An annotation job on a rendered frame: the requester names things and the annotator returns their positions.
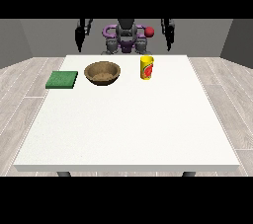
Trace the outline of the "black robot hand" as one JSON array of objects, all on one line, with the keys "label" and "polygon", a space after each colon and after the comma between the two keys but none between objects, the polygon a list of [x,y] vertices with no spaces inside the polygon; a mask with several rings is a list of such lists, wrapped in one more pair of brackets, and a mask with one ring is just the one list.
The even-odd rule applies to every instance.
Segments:
[{"label": "black robot hand", "polygon": [[162,34],[165,35],[167,42],[167,50],[171,49],[171,44],[174,42],[175,37],[175,23],[173,19],[161,20]]},{"label": "black robot hand", "polygon": [[86,36],[90,34],[92,19],[83,19],[81,18],[77,22],[77,27],[75,29],[75,42],[78,48],[78,51],[82,50],[82,45]]}]

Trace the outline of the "brown wooden bowl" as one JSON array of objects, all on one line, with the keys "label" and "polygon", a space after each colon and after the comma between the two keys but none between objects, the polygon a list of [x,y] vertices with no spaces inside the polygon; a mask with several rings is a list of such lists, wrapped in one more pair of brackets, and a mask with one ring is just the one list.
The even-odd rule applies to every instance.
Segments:
[{"label": "brown wooden bowl", "polygon": [[108,86],[113,84],[121,74],[121,67],[110,61],[91,63],[84,70],[85,77],[94,85]]}]

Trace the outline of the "green square pad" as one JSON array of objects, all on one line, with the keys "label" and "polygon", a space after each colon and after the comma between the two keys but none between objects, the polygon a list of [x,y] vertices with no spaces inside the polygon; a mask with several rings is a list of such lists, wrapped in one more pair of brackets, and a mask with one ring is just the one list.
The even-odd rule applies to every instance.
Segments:
[{"label": "green square pad", "polygon": [[72,89],[77,76],[77,71],[52,71],[45,87],[47,89]]}]

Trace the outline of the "yellow cup with melon print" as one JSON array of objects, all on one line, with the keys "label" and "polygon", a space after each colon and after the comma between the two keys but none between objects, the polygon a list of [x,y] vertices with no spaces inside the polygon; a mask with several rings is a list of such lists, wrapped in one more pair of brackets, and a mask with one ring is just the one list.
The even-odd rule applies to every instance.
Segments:
[{"label": "yellow cup with melon print", "polygon": [[142,80],[149,80],[152,75],[154,58],[150,55],[143,55],[140,57],[140,78]]}]

